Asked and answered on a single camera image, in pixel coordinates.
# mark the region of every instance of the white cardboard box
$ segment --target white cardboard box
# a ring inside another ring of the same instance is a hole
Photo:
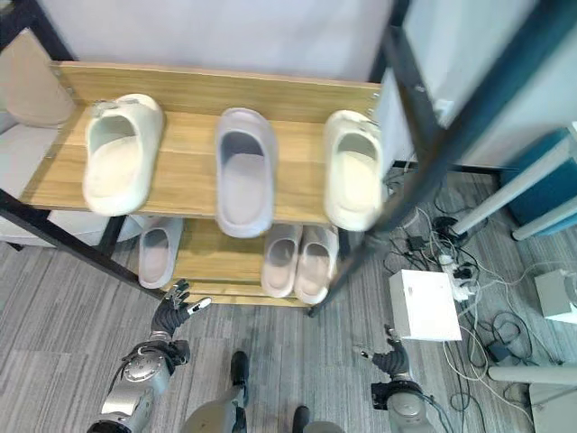
[[[562,270],[535,277],[545,318],[577,324],[577,307],[572,302],[576,296],[574,278],[569,272]]]
[[[389,278],[395,329],[402,338],[461,340],[449,276],[401,270]]]

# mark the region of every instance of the pair of slippers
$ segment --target pair of slippers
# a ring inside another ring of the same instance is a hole
[[[306,304],[317,304],[328,292],[338,250],[333,227],[274,225],[265,242],[262,289],[274,298],[295,291]]]

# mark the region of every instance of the wall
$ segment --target wall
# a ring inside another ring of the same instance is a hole
[[[455,102],[453,115],[523,22],[530,0],[415,1],[406,21],[433,99]],[[539,135],[577,119],[577,29],[476,143],[462,163],[501,167]],[[393,79],[384,79],[379,119],[396,159],[413,153]]]
[[[79,60],[364,81],[390,1],[41,0]]]
[[[41,0],[80,60],[190,65],[364,81],[390,1]],[[414,0],[406,22],[431,95],[474,89],[533,0]],[[577,30],[463,163],[499,167],[540,134],[577,119]],[[392,78],[379,119],[394,158],[412,146]]]

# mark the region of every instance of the slipper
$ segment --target slipper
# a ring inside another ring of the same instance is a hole
[[[302,233],[302,226],[275,224],[267,234],[261,286],[273,298],[284,298],[292,292]]]
[[[183,227],[182,218],[158,218],[142,232],[138,279],[146,289],[158,289],[172,278]]]
[[[295,295],[306,304],[317,304],[328,293],[336,271],[339,237],[333,227],[306,226],[298,259]]]
[[[246,108],[220,118],[216,145],[216,222],[232,237],[256,237],[272,225],[277,139],[269,122]]]
[[[364,231],[379,217],[384,164],[379,128],[341,110],[325,124],[325,212],[336,226]]]
[[[146,95],[95,104],[87,127],[87,168],[82,184],[92,211],[114,217],[144,204],[163,124],[160,106]]]

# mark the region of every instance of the gray slipper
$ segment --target gray slipper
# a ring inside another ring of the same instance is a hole
[[[275,224],[267,233],[261,286],[273,298],[285,298],[292,292],[302,233],[303,226],[295,224]]]
[[[277,140],[256,111],[229,108],[218,123],[216,222],[232,237],[256,237],[272,225]]]
[[[147,289],[158,289],[174,272],[184,220],[159,218],[144,230],[140,239],[138,279]]]

